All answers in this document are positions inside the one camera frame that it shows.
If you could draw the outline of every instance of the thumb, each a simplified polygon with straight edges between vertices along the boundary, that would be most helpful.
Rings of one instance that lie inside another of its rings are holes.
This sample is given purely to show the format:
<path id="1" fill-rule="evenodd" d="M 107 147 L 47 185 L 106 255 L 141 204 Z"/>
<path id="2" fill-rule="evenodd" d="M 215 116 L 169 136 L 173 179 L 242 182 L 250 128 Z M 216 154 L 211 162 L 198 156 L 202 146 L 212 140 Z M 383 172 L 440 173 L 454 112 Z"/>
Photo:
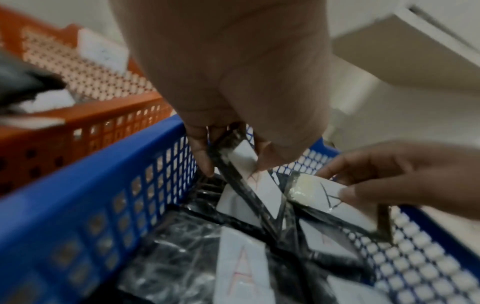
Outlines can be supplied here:
<path id="1" fill-rule="evenodd" d="M 265 171 L 277 166 L 291 163 L 297 160 L 303 150 L 297 147 L 281 147 L 274 143 L 269 143 L 263 148 L 258 156 L 256 164 L 257 171 Z"/>
<path id="2" fill-rule="evenodd" d="M 422 204 L 426 197 L 425 179 L 421 174 L 402 174 L 394 177 L 361 182 L 339 192 L 341 201 L 348 204 Z"/>

